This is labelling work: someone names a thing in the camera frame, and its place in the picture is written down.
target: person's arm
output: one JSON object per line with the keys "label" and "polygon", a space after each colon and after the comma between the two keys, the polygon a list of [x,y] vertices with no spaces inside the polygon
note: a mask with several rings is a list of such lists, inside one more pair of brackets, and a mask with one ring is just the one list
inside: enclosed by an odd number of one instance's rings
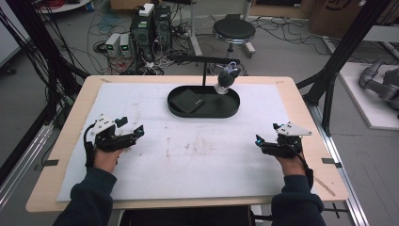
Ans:
{"label": "person's arm", "polygon": [[107,225],[112,212],[110,196],[117,178],[111,173],[122,150],[113,153],[96,151],[94,168],[71,190],[71,201],[54,225]]}
{"label": "person's arm", "polygon": [[324,205],[317,195],[311,194],[302,162],[297,157],[276,158],[281,164],[285,186],[273,197],[272,225],[326,225],[321,216]]}

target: cardboard box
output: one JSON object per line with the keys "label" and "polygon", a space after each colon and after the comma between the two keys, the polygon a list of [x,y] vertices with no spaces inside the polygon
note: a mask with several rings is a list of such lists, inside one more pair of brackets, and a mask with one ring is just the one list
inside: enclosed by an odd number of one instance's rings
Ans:
{"label": "cardboard box", "polygon": [[[384,20],[385,16],[394,7],[394,4],[395,1],[391,1],[376,24]],[[309,30],[313,34],[342,38],[359,15],[361,9],[359,1],[317,1],[309,19]],[[387,23],[394,22],[398,16],[399,8],[392,14]]]}
{"label": "cardboard box", "polygon": [[251,16],[267,16],[267,17],[286,17],[286,18],[309,18],[314,7],[314,0],[302,0],[300,7],[280,7],[257,5],[253,2],[250,15]]}
{"label": "cardboard box", "polygon": [[133,9],[138,6],[144,6],[146,3],[152,3],[152,0],[110,0],[112,9]]}

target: electronic equipment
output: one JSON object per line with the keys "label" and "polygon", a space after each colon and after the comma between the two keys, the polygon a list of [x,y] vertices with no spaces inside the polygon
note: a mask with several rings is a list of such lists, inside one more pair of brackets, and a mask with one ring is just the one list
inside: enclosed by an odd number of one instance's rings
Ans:
{"label": "electronic equipment", "polygon": [[172,47],[170,6],[159,6],[155,9],[153,19],[155,21],[156,39],[158,45],[164,50]]}
{"label": "electronic equipment", "polygon": [[132,57],[132,42],[130,41],[129,34],[120,35],[120,51],[122,53],[122,57],[124,58]]}
{"label": "electronic equipment", "polygon": [[154,55],[152,48],[155,39],[155,25],[153,22],[153,11],[149,16],[140,16],[135,14],[130,26],[130,32],[134,41],[134,47],[138,50],[137,57],[139,60],[153,62]]}
{"label": "electronic equipment", "polygon": [[120,55],[120,34],[114,33],[105,43],[109,57],[116,58]]}
{"label": "electronic equipment", "polygon": [[151,3],[146,3],[143,6],[144,9],[140,10],[138,12],[138,15],[140,16],[150,16],[152,11],[153,11],[153,4]]}

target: hand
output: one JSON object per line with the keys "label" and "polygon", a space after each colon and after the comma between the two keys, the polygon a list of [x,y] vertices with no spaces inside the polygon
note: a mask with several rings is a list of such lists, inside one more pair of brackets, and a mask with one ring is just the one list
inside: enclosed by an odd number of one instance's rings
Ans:
{"label": "hand", "polygon": [[282,173],[284,174],[284,176],[305,175],[303,164],[298,157],[295,158],[276,157],[276,159],[281,164]]}
{"label": "hand", "polygon": [[115,165],[117,165],[118,158],[123,151],[124,149],[112,153],[105,153],[100,149],[96,149],[96,154],[94,155],[94,167],[112,173]]}

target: concrete floor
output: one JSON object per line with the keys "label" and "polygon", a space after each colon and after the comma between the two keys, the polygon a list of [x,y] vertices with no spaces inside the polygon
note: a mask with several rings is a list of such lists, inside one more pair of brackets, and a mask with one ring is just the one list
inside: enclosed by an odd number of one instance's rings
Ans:
{"label": "concrete floor", "polygon": [[[100,66],[107,67],[106,59],[92,50],[92,45],[96,41],[106,40],[106,36],[93,34],[104,31],[100,24],[107,23],[119,24],[114,32],[128,30],[129,18],[129,12],[112,11],[107,6],[94,12],[86,12],[83,8],[79,8],[56,15],[67,44],[72,48],[76,58],[92,74],[99,74],[96,71],[100,71]],[[211,34],[212,20],[211,17],[197,20],[197,27],[204,25],[198,32],[199,45],[205,56],[224,57],[228,45],[206,35]],[[293,33],[300,33],[302,37],[311,35],[307,22],[299,22],[304,26],[291,25],[290,30]],[[327,48],[320,40],[307,42],[314,44],[315,47],[293,44],[273,36],[282,37],[281,30],[269,32],[257,29],[255,39],[251,42],[257,53],[252,58],[248,58],[247,53],[240,47],[235,47],[233,57],[243,62],[249,75],[290,76],[299,82],[318,73],[328,61]],[[291,39],[298,37],[292,34],[287,36]],[[94,59],[92,63],[84,52],[90,52],[95,56],[100,66]],[[380,55],[384,56],[387,62],[397,63],[384,50],[375,47],[375,43],[364,42],[354,54],[355,57],[368,61],[373,61]],[[3,147],[0,152],[0,164],[4,163],[45,105],[44,85],[24,54],[17,54],[10,62],[17,69],[17,73],[0,74],[0,126],[3,128],[0,132],[0,143]],[[198,75],[202,74],[202,65],[196,66],[194,63],[173,65],[164,71],[165,74]],[[399,188],[399,180],[395,172],[399,169],[399,163],[395,154],[399,132],[369,129],[340,79],[337,79],[334,92],[330,131],[370,225],[398,225],[399,195],[396,191]],[[50,225],[54,222],[58,213],[31,214],[26,212],[24,206],[40,176],[40,172],[33,168],[40,162],[44,151],[50,147],[58,133],[59,130],[53,132],[49,144],[42,150],[32,169],[25,175],[0,212],[2,225]],[[338,208],[345,208],[341,202],[336,204]],[[326,203],[326,208],[332,208],[332,203]],[[269,212],[270,206],[263,206],[263,213],[269,215]],[[116,225],[118,213],[119,211],[114,212],[109,225]],[[327,225],[353,224],[346,213],[340,213],[340,218],[337,218],[335,213],[324,212],[323,217]]]}

